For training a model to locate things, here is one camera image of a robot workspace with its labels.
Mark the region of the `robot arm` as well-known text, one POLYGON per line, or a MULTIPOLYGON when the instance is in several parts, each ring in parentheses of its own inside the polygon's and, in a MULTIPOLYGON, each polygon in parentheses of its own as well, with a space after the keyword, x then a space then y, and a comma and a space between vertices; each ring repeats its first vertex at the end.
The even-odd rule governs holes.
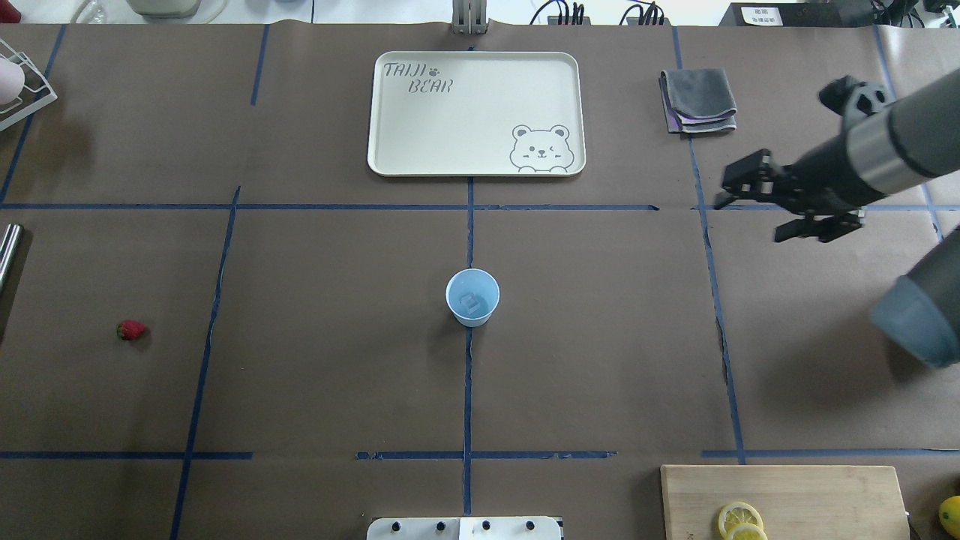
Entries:
MULTIPOLYGON (((881 83, 834 79, 818 100, 839 116, 836 136, 788 165, 769 149, 735 160, 724 168, 712 207, 753 201, 792 213, 775 228, 775 242, 829 243, 861 230, 870 206, 957 173, 958 81, 953 70, 898 98, 881 83)), ((925 365, 958 363, 957 229, 894 281, 870 319, 925 365)))

